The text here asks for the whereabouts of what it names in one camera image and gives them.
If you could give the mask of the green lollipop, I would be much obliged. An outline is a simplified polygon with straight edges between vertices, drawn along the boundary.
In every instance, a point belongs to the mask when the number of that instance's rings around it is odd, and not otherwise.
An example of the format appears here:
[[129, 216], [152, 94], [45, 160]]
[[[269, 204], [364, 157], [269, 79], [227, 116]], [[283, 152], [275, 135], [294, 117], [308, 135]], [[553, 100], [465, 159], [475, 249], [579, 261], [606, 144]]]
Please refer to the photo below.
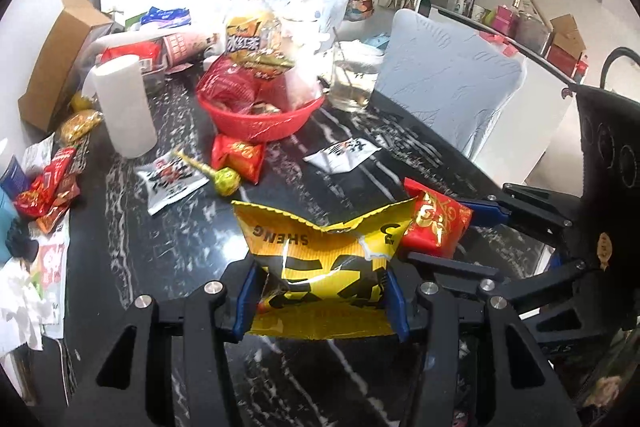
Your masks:
[[172, 155], [183, 160], [186, 165], [198, 170], [204, 176], [213, 182], [215, 190], [218, 195], [229, 197], [239, 190], [241, 184], [241, 177], [239, 173], [229, 167], [222, 167], [221, 169], [214, 169], [204, 162], [198, 161], [185, 153], [182, 150], [173, 150]]

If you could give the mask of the yellow black snack bag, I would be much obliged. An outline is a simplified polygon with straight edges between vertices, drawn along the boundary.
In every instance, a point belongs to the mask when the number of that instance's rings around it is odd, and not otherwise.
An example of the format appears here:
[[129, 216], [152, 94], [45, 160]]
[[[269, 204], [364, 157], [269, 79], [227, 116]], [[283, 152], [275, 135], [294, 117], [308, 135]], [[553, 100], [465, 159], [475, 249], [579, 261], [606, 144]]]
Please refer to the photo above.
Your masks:
[[405, 199], [322, 227], [235, 202], [248, 252], [266, 274], [250, 333], [305, 340], [392, 335], [386, 277], [413, 209]]

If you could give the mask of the iced tea bottle yellow cap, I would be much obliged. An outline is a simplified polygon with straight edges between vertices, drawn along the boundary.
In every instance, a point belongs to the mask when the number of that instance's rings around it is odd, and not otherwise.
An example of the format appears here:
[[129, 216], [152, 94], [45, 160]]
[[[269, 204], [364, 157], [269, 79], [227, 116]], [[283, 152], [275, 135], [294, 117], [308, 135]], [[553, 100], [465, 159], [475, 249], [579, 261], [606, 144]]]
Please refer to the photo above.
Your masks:
[[267, 0], [229, 0], [224, 24], [226, 54], [235, 62], [248, 54], [280, 50], [281, 23]]

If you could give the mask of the white tissue paper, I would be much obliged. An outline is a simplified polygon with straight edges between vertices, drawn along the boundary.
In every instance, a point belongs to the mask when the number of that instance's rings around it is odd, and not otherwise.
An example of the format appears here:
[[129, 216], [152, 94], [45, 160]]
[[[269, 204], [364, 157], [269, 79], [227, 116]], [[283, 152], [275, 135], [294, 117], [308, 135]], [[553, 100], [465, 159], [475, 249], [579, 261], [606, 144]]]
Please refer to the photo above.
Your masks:
[[41, 329], [52, 317], [51, 303], [39, 295], [20, 260], [6, 262], [0, 277], [0, 357], [23, 345], [41, 351]]

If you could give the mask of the brown cardboard box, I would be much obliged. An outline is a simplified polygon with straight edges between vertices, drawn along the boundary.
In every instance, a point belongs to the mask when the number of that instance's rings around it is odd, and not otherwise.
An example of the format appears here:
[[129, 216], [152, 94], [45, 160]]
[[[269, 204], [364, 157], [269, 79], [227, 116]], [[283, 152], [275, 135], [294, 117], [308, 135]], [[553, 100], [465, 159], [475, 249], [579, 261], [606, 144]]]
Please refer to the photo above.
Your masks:
[[44, 40], [25, 93], [18, 99], [21, 120], [51, 131], [80, 83], [88, 47], [108, 35], [113, 21], [89, 0], [61, 0], [62, 11]]

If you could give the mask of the white black snack packet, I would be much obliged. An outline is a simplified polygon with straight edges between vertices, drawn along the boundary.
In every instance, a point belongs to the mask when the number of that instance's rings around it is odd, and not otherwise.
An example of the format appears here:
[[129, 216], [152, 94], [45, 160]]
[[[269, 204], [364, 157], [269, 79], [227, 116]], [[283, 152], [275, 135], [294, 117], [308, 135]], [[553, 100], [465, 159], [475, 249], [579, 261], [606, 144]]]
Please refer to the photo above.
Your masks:
[[208, 183], [203, 173], [172, 152], [134, 168], [148, 194], [148, 213], [154, 216], [165, 207], [179, 202]]
[[326, 174], [348, 173], [379, 150], [378, 146], [366, 139], [350, 138], [307, 155], [304, 161]]

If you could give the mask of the blue round humidifier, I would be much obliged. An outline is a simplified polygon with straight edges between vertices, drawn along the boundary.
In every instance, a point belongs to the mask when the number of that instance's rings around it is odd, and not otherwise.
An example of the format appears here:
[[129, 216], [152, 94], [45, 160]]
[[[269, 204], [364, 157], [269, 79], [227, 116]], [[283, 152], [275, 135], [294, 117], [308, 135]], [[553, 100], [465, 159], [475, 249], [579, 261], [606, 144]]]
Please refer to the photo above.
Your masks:
[[4, 265], [11, 258], [9, 248], [6, 246], [6, 238], [13, 222], [17, 219], [18, 214], [12, 200], [5, 191], [0, 190], [0, 265]]

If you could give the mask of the clear zip plastic bag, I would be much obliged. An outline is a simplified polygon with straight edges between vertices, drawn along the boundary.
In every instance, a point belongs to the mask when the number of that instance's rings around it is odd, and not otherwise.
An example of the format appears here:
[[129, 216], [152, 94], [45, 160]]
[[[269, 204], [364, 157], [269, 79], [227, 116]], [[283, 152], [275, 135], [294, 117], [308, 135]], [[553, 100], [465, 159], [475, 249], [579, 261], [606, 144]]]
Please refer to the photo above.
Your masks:
[[271, 103], [285, 112], [299, 109], [321, 95], [322, 87], [317, 76], [304, 68], [291, 68], [270, 83]]

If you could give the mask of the red gold snack packet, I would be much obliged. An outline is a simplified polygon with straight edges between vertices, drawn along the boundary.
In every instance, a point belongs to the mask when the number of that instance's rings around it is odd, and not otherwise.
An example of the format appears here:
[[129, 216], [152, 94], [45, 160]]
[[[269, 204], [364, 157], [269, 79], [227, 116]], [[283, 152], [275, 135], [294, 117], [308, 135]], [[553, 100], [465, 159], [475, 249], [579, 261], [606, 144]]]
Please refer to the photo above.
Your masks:
[[473, 210], [410, 178], [404, 180], [404, 189], [414, 198], [414, 211], [400, 247], [404, 251], [452, 259], [471, 224]]
[[257, 185], [262, 173], [264, 157], [264, 144], [248, 143], [224, 134], [217, 134], [210, 161], [214, 169], [231, 168], [239, 173], [243, 180]]

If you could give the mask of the red snack packets pile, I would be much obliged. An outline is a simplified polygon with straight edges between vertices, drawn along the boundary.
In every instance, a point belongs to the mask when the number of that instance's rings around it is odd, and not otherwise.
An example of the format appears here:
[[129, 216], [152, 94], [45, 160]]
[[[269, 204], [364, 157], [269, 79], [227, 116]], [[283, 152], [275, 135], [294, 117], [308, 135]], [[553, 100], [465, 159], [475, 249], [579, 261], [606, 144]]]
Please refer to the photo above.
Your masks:
[[14, 199], [17, 212], [34, 220], [42, 234], [53, 232], [80, 195], [77, 174], [70, 173], [75, 155], [75, 147], [60, 148], [32, 185]]

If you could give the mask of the yellow peanut snack bag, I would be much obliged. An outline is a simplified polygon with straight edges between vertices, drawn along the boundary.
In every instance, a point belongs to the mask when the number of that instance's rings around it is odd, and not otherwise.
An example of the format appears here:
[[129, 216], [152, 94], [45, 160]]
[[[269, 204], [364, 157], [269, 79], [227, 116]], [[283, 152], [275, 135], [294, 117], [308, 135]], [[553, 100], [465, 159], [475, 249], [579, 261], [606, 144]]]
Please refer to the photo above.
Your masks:
[[58, 133], [65, 145], [70, 145], [88, 134], [103, 121], [103, 114], [95, 109], [83, 109], [68, 117], [61, 124]]

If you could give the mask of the brown cereal snack bag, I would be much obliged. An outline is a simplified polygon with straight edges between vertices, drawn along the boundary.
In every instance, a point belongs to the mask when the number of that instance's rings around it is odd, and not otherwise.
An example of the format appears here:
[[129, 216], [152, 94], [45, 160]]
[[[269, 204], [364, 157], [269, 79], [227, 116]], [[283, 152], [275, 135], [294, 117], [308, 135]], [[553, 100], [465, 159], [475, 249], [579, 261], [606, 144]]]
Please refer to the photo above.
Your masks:
[[231, 55], [235, 64], [250, 69], [256, 78], [271, 80], [295, 66], [295, 62], [283, 53], [274, 51], [239, 51]]

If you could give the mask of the white paper towel roll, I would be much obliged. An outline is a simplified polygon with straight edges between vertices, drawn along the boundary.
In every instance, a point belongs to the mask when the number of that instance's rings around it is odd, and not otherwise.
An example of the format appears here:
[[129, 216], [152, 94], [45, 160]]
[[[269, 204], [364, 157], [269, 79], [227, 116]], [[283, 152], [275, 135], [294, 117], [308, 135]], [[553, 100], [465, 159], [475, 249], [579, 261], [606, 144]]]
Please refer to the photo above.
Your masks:
[[114, 150], [132, 159], [148, 153], [157, 143], [140, 61], [123, 55], [92, 72], [93, 86]]

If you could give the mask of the dark red snack bag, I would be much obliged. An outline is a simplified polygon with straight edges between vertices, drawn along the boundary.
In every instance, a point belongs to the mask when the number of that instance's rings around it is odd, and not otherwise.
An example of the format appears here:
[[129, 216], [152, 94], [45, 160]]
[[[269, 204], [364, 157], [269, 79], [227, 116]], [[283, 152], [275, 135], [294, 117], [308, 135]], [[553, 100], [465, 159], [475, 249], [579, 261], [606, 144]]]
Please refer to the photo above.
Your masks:
[[259, 82], [253, 73], [225, 55], [210, 64], [196, 86], [196, 96], [203, 105], [235, 114], [247, 114], [258, 91]]

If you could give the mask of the blue tissue pack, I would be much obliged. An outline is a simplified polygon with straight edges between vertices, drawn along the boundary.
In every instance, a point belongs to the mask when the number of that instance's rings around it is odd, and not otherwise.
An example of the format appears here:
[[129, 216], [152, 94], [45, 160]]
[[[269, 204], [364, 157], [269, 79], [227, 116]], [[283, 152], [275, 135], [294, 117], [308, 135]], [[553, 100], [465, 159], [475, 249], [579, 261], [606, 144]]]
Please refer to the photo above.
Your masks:
[[191, 13], [186, 8], [162, 10], [152, 6], [140, 18], [141, 26], [165, 29], [190, 25]]

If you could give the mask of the glass cup with tea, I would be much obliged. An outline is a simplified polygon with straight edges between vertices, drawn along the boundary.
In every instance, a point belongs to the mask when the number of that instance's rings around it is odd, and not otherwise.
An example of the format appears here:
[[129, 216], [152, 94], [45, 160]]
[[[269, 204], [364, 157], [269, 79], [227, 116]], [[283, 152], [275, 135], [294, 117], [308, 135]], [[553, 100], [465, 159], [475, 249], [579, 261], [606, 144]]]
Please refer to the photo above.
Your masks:
[[333, 46], [328, 100], [333, 107], [343, 112], [361, 112], [369, 105], [384, 60], [384, 52], [359, 40], [341, 41], [341, 45], [354, 90], [349, 89], [343, 72], [335, 64], [338, 53], [337, 48]]

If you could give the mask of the red bag in tray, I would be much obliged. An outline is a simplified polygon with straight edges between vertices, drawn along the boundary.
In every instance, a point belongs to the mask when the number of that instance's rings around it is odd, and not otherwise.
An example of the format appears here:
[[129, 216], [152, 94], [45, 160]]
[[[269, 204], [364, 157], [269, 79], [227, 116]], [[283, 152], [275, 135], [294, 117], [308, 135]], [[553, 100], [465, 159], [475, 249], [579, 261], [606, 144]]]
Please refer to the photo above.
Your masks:
[[107, 48], [101, 54], [99, 63], [105, 64], [106, 62], [114, 60], [114, 58], [125, 55], [135, 55], [139, 57], [142, 67], [146, 69], [153, 69], [162, 64], [162, 47], [160, 43], [150, 40], [126, 43]]

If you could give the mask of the grey leaf pattern chair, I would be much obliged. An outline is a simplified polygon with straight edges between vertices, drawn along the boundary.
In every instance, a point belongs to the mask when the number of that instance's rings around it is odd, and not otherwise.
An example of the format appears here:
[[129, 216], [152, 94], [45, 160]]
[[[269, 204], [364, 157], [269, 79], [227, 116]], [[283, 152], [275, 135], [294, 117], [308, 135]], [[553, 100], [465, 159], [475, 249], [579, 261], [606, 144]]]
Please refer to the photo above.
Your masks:
[[525, 76], [476, 30], [403, 9], [375, 89], [475, 160]]

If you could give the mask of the pink white printed tube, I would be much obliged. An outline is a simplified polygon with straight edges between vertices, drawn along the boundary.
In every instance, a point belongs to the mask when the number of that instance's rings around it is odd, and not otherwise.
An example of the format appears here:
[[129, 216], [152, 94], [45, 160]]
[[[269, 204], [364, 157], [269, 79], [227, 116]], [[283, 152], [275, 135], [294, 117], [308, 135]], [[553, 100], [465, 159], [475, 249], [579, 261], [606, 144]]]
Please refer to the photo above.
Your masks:
[[204, 52], [210, 46], [220, 43], [220, 35], [201, 34], [200, 32], [177, 31], [163, 36], [166, 62], [174, 67], [189, 60], [189, 58]]

